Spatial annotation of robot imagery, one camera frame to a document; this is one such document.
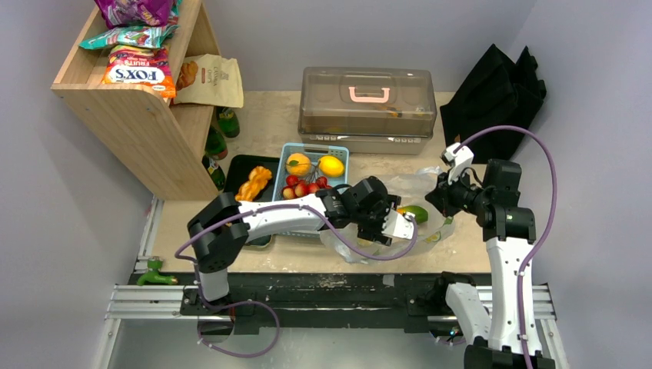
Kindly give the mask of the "orange green mango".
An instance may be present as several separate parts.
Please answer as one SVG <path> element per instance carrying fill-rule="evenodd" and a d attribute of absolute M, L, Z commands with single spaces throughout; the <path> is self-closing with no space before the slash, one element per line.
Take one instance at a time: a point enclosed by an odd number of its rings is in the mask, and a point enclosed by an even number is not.
<path fill-rule="evenodd" d="M 428 211 L 425 208 L 418 205 L 407 205 L 404 207 L 397 208 L 396 211 L 399 214 L 412 214 L 417 224 L 423 224 L 428 222 L 429 220 Z"/>

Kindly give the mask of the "clear plastic grocery bag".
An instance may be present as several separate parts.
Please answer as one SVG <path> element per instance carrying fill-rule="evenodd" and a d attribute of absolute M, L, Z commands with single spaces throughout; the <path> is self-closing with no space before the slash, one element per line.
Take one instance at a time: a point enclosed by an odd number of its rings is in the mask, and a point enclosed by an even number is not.
<path fill-rule="evenodd" d="M 401 197 L 397 214 L 392 214 L 388 221 L 391 231 L 400 231 L 399 236 L 391 238 L 390 245 L 364 240 L 358 235 L 361 228 L 356 224 L 338 230 L 340 238 L 326 228 L 320 232 L 320 241 L 349 264 L 374 264 L 428 253 L 455 230 L 454 219 L 443 216 L 424 198 L 434 189 L 442 172 L 437 166 L 421 168 L 413 174 L 379 176 L 389 194 Z"/>

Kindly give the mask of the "red lychee bunch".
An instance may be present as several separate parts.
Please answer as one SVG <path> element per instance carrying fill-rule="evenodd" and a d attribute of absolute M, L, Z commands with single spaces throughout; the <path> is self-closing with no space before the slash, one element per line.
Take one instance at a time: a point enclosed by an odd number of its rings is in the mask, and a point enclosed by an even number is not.
<path fill-rule="evenodd" d="M 284 176 L 282 184 L 284 185 L 281 189 L 283 200 L 303 198 L 308 194 L 315 194 L 321 189 L 331 187 L 328 178 L 318 168 L 312 168 L 305 173 L 300 173 L 298 170 L 289 171 Z"/>

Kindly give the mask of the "black fabric tote bag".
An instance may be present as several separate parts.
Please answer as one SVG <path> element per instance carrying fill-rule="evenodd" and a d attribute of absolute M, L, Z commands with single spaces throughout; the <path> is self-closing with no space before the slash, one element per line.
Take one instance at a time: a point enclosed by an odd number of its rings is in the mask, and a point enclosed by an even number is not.
<path fill-rule="evenodd" d="M 445 145 L 498 125 L 528 129 L 547 95 L 537 68 L 528 47 L 512 61 L 491 45 L 453 98 L 440 108 Z"/>

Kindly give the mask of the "orange twisted bread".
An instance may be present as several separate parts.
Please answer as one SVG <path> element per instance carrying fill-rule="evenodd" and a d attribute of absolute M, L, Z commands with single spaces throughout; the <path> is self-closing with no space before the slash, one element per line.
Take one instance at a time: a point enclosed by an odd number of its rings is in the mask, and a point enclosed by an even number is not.
<path fill-rule="evenodd" d="M 248 180 L 240 186 L 235 195 L 236 201 L 253 201 L 272 179 L 272 173 L 263 166 L 253 168 Z"/>

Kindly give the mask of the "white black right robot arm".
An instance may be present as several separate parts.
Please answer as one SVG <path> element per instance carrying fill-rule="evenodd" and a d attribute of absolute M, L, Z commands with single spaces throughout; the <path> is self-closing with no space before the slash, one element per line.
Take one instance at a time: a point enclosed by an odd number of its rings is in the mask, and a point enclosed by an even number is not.
<path fill-rule="evenodd" d="M 446 216 L 472 214 L 483 233 L 491 266 L 491 309 L 481 303 L 470 279 L 444 272 L 432 291 L 434 307 L 454 312 L 466 341 L 466 368 L 554 368 L 543 355 L 537 332 L 531 260 L 534 213 L 518 205 L 519 164 L 491 159 L 481 185 L 471 184 L 474 169 L 454 161 L 437 178 L 426 200 Z"/>

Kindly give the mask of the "light blue plastic basket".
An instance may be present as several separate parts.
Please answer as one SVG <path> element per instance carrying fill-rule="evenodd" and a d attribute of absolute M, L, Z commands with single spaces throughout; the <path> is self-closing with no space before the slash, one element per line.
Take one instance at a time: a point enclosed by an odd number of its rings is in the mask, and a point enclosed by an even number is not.
<path fill-rule="evenodd" d="M 333 156 L 339 159 L 344 165 L 344 173 L 335 178 L 327 177 L 330 186 L 336 186 L 348 183 L 348 164 L 349 164 L 349 150 L 341 146 L 330 145 L 312 145 L 288 142 L 283 145 L 279 159 L 279 166 L 277 173 L 274 177 L 274 191 L 272 201 L 280 201 L 282 197 L 282 188 L 287 185 L 286 177 L 289 172 L 286 169 L 286 161 L 292 154 L 301 153 L 307 156 L 313 165 L 312 172 L 307 177 L 300 177 L 300 179 L 316 179 L 317 177 L 324 176 L 324 173 L 318 168 L 319 160 L 324 156 Z"/>

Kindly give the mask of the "smoky clear storage box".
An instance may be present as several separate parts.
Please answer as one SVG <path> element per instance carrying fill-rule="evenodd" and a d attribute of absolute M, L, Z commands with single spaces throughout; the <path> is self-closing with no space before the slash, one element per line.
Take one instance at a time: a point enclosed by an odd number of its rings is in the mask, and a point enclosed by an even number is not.
<path fill-rule="evenodd" d="M 354 103 L 348 87 L 391 88 L 384 104 Z M 431 73 L 400 68 L 307 67 L 303 71 L 298 134 L 306 144 L 351 153 L 418 155 L 437 117 Z"/>

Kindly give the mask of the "dark green tray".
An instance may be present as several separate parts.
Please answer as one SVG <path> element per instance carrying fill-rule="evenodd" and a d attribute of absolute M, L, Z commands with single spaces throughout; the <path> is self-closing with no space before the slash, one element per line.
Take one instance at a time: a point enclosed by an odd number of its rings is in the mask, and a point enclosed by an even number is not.
<path fill-rule="evenodd" d="M 259 192 L 254 202 L 272 201 L 279 158 L 258 155 L 235 155 L 226 172 L 224 191 L 236 194 L 241 185 L 248 180 L 250 172 L 258 166 L 270 170 L 272 179 Z"/>

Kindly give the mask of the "green glass bottle red label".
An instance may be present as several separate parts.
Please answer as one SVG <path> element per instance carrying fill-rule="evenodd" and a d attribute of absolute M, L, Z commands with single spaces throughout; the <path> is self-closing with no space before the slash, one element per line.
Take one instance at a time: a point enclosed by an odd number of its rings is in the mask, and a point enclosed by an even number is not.
<path fill-rule="evenodd" d="M 205 155 L 215 160 L 222 160 L 228 156 L 228 146 L 224 136 L 212 125 L 208 129 Z"/>

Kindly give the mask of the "beige cassava chips bag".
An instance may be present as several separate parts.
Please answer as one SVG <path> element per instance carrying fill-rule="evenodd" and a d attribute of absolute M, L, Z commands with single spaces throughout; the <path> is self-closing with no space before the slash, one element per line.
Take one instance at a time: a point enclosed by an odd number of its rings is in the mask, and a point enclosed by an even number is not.
<path fill-rule="evenodd" d="M 244 106 L 241 72 L 236 58 L 211 54 L 185 58 L 176 91 L 175 104 Z"/>

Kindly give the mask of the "wooden shelf unit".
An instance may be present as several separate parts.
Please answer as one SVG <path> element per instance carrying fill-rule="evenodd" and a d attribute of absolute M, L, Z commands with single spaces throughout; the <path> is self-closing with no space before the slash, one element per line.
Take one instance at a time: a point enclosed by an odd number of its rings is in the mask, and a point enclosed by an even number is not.
<path fill-rule="evenodd" d="M 78 44 L 105 31 L 93 8 L 51 90 L 154 195 L 164 200 L 211 200 L 218 189 L 203 168 L 208 105 L 173 105 L 143 85 L 105 85 L 108 52 Z"/>

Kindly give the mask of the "Fox's candy bag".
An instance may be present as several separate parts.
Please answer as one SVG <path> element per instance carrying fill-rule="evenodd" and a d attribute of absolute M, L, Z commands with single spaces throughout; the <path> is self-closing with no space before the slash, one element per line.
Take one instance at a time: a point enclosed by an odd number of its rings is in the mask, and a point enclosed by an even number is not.
<path fill-rule="evenodd" d="M 115 46 L 108 55 L 101 83 L 146 85 L 163 98 L 175 98 L 177 92 L 165 46 L 158 49 Z"/>

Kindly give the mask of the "teal snack bag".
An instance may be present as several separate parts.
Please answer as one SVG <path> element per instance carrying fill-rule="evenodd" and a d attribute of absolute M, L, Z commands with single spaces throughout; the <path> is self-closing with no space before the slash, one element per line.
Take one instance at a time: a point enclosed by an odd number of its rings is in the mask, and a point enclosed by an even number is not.
<path fill-rule="evenodd" d="M 113 48 L 118 45 L 158 49 L 167 38 L 173 36 L 177 28 L 178 25 L 117 27 L 84 39 L 78 46 L 87 50 Z"/>

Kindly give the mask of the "purple snack bag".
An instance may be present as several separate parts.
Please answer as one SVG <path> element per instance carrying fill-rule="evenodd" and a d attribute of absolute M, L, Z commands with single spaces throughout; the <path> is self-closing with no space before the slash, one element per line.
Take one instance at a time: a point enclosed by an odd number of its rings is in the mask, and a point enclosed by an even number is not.
<path fill-rule="evenodd" d="M 95 0 L 108 29 L 164 25 L 176 3 L 174 0 Z"/>

